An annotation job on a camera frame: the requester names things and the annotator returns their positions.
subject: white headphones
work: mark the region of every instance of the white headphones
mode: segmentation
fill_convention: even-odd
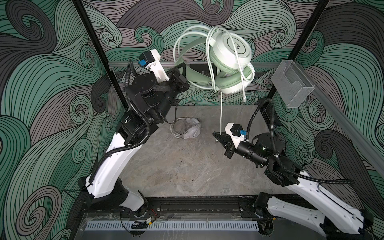
[[[170,132],[174,137],[188,139],[191,137],[197,137],[200,134],[201,123],[197,118],[178,118],[176,119],[176,122],[179,120],[184,120],[185,124],[189,123],[191,126],[186,129],[183,134],[180,134],[174,130],[175,124],[172,124],[170,126]]]

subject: perforated white strip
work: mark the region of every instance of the perforated white strip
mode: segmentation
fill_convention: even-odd
[[[123,221],[124,226],[128,230],[134,231],[131,229],[131,225],[134,221]],[[89,221],[85,228],[85,231],[125,231],[120,221]],[[143,231],[179,231],[179,230],[216,230],[216,231],[259,231],[256,221],[244,221],[244,220],[234,220],[234,221],[204,221],[204,220],[167,220],[161,221],[157,220],[147,229],[141,229]]]

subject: transparent acrylic holder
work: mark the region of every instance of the transparent acrylic holder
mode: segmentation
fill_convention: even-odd
[[[293,60],[283,60],[272,76],[273,85],[287,108],[298,108],[314,90],[304,68]]]

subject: green wave pattern wall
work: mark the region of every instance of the green wave pattern wall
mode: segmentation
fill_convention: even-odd
[[[334,104],[384,157],[384,2],[327,6],[297,57]],[[276,93],[276,133],[285,153],[313,177],[348,178],[351,186],[326,185],[342,200],[374,214],[373,231],[384,235],[384,180],[360,154],[342,126],[310,95],[297,109]]]
[[[137,59],[156,48],[164,61],[173,61],[173,45],[189,26],[221,26],[244,37],[253,61],[279,62],[287,59],[317,1],[289,0],[84,0],[86,11],[109,61]],[[182,39],[180,46],[200,36]],[[186,61],[206,61],[205,46],[188,52]],[[256,69],[256,77],[242,93],[223,94],[224,105],[255,104],[272,87],[270,69]],[[180,94],[179,105],[220,105],[220,96],[195,86]]]
[[[89,43],[72,0],[0,1],[2,239],[74,234],[63,189],[90,174],[124,111]]]

